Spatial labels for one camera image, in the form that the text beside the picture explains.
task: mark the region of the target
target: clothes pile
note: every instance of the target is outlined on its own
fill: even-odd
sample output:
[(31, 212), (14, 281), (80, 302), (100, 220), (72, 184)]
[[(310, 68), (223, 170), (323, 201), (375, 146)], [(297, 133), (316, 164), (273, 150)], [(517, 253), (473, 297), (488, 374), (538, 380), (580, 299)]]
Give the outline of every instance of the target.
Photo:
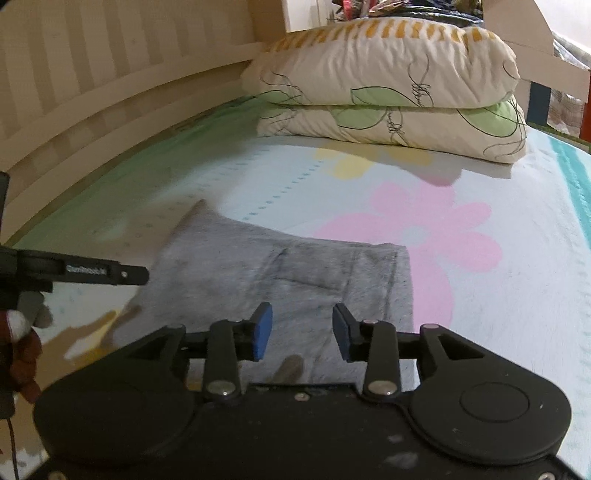
[(333, 0), (336, 21), (405, 16), (450, 23), (458, 27), (481, 25), (482, 0)]

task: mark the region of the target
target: pink flower pattern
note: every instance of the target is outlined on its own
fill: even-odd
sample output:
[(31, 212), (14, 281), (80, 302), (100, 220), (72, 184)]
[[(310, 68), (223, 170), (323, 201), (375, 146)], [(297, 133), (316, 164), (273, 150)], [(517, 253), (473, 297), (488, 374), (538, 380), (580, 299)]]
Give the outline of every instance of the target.
[(501, 261), (501, 247), (472, 231), (490, 217), (486, 203), (454, 206), (453, 186), (421, 183), (413, 192), (385, 182), (371, 197), (370, 212), (350, 213), (331, 220), (316, 238), (404, 245), (410, 255), (415, 329), (423, 323), (449, 326), (454, 297), (438, 260), (470, 272), (487, 272)]

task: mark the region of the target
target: pillowcase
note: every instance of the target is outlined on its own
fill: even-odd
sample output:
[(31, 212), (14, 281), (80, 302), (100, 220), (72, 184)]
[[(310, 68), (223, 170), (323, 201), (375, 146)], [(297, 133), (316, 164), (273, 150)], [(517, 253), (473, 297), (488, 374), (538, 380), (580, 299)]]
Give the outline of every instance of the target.
[(512, 97), (478, 109), (270, 105), (258, 133), (402, 145), (514, 163), (525, 155), (527, 127)]
[(391, 17), (290, 33), (242, 80), (249, 94), (285, 105), (481, 108), (509, 99), (519, 74), (492, 32)]

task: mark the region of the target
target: white bed frame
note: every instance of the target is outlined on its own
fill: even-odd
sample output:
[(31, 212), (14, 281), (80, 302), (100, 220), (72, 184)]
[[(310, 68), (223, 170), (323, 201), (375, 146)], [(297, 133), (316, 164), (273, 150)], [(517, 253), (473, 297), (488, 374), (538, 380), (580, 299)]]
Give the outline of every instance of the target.
[[(11, 0), (0, 12), (0, 170), (12, 177), (0, 241), (130, 148), (240, 97), (265, 43), (302, 19), (326, 22), (316, 1)], [(588, 98), (589, 72), (553, 56), (534, 0), (484, 1), (486, 27), (517, 53), (523, 107), (531, 82)]]

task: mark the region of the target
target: yellow flower pattern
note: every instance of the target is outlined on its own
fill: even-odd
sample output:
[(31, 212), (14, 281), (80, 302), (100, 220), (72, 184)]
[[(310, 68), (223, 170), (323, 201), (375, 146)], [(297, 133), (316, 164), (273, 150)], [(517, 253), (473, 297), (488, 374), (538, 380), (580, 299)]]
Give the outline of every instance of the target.
[(394, 161), (418, 166), (428, 166), (433, 161), (433, 154), (428, 150), (336, 140), (327, 141), (324, 146), (317, 148), (314, 158), (335, 160), (330, 174), (339, 180), (353, 180), (361, 178), (378, 161), (381, 153), (386, 153)]
[(480, 27), (458, 28), (454, 25), (436, 24), (429, 21), (410, 21), (405, 18), (387, 19), (379, 18), (374, 20), (356, 20), (345, 25), (328, 25), (326, 27), (314, 28), (304, 33), (289, 33), (269, 47), (267, 51), (292, 50), (302, 47), (311, 47), (326, 41), (335, 40), (357, 40), (359, 37), (366, 38), (381, 37), (389, 38), (390, 33), (395, 38), (426, 38), (434, 41), (454, 41), (463, 43), (467, 47), (467, 37), (471, 36), (474, 42), (480, 42), (486, 37), (491, 40), (495, 35)]

